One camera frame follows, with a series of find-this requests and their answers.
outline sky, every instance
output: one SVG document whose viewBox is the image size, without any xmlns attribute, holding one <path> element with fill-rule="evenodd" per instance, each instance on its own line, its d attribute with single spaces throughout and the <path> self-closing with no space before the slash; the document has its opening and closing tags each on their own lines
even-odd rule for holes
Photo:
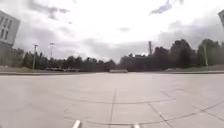
<svg viewBox="0 0 224 128">
<path fill-rule="evenodd" d="M 21 21 L 15 48 L 53 57 L 119 61 L 147 54 L 152 45 L 170 48 L 186 39 L 194 49 L 204 38 L 224 40 L 218 12 L 223 0 L 0 0 L 2 11 Z"/>
</svg>

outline curb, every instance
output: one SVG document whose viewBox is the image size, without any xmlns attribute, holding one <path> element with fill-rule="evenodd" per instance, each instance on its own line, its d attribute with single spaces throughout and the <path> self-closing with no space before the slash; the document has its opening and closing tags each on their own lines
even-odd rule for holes
<svg viewBox="0 0 224 128">
<path fill-rule="evenodd" d="M 224 74 L 224 71 L 201 71 L 201 72 L 161 72 L 161 74 Z"/>
<path fill-rule="evenodd" d="M 52 76 L 52 75 L 82 75 L 90 73 L 18 73 L 18 72 L 0 72 L 0 76 Z"/>
</svg>

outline paved plaza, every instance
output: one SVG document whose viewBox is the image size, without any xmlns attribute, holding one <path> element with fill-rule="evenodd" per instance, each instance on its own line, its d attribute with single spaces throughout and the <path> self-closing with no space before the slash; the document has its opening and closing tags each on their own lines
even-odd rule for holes
<svg viewBox="0 0 224 128">
<path fill-rule="evenodd" d="M 224 128 L 222 74 L 0 76 L 0 127 Z"/>
</svg>

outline window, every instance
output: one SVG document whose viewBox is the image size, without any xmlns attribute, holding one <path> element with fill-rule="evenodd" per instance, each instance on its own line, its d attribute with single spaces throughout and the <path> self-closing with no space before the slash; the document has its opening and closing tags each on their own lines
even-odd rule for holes
<svg viewBox="0 0 224 128">
<path fill-rule="evenodd" d="M 3 38 L 4 32 L 5 32 L 4 29 L 2 29 L 0 38 Z"/>
<path fill-rule="evenodd" d="M 12 24 L 12 21 L 10 20 L 10 21 L 9 21 L 9 25 L 8 25 L 8 29 L 10 29 L 11 24 Z"/>
<path fill-rule="evenodd" d="M 7 40 L 7 38 L 8 38 L 8 34 L 9 34 L 9 32 L 6 31 L 6 34 L 5 34 L 5 40 Z"/>
<path fill-rule="evenodd" d="M 6 27 L 8 24 L 8 19 L 5 19 L 5 22 L 4 22 L 4 27 Z"/>
<path fill-rule="evenodd" d="M 4 18 L 1 17 L 1 20 L 0 20 L 0 25 L 2 25 L 2 22 L 3 22 Z"/>
</svg>

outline distant building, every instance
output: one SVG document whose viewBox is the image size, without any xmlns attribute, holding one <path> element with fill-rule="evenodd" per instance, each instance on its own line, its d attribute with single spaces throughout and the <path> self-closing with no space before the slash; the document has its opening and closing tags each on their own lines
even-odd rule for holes
<svg viewBox="0 0 224 128">
<path fill-rule="evenodd" d="M 224 10 L 222 10 L 221 12 L 219 12 L 219 17 L 220 17 L 220 19 L 222 21 L 222 25 L 224 27 Z"/>
</svg>

